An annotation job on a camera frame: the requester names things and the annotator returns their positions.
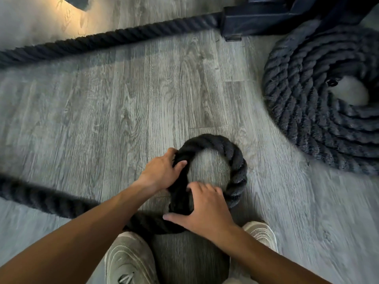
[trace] black rope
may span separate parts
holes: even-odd
[[[246,161],[241,150],[229,139],[221,135],[202,134],[187,140],[177,152],[173,166],[186,160],[188,164],[180,173],[175,183],[168,188],[171,194],[170,212],[189,215],[190,195],[187,192],[187,173],[191,161],[199,151],[210,148],[218,151],[228,161],[230,180],[224,191],[224,197],[229,208],[234,207],[241,197],[247,182]],[[0,174],[0,197],[17,202],[40,211],[73,219],[99,205],[98,202],[78,198],[53,189],[29,184],[27,182]],[[140,235],[180,233],[181,226],[165,221],[162,215],[137,212],[125,226],[125,230],[134,231]]]
[[[303,152],[329,166],[379,175],[379,33],[338,25],[315,34],[311,20],[278,41],[265,67],[267,107]],[[368,89],[366,106],[330,92],[330,80],[355,76]]]
[[[221,13],[118,29],[75,39],[60,40],[0,52],[0,68],[55,60],[66,56],[137,43],[158,37],[199,32],[220,27]]]

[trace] floor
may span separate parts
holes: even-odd
[[[171,18],[241,0],[0,0],[0,50]],[[263,66],[279,36],[226,43],[207,31],[0,71],[0,171],[106,200],[149,159],[201,133],[237,143],[248,185],[235,221],[263,219],[281,254],[337,283],[377,283],[379,177],[330,169],[278,131],[262,101]],[[225,185],[212,152],[193,180]],[[164,212],[168,195],[141,209]],[[0,265],[67,220],[0,200]],[[161,283],[221,283],[229,258],[191,233],[151,241]],[[100,263],[89,283],[103,283]]]

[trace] white shoe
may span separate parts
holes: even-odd
[[[139,235],[124,232],[105,254],[106,284],[159,284],[154,256]]]
[[[275,234],[266,223],[251,221],[246,223],[242,229],[260,243],[266,245],[275,252],[278,252]],[[240,279],[242,282],[245,281],[251,283],[249,273],[232,258],[230,258],[229,278]]]

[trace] person's right hand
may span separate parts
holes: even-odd
[[[222,190],[211,184],[191,182],[194,210],[190,215],[168,213],[163,219],[179,224],[210,241],[220,232],[235,226]]]

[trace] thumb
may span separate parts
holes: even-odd
[[[182,169],[187,165],[187,161],[181,161],[181,162],[178,162],[175,167],[174,167],[174,171],[177,173],[177,175],[180,174],[180,172],[182,171]]]
[[[187,223],[187,215],[177,214],[177,213],[167,213],[163,215],[163,219],[167,221],[171,221],[175,224],[183,226],[186,228]]]

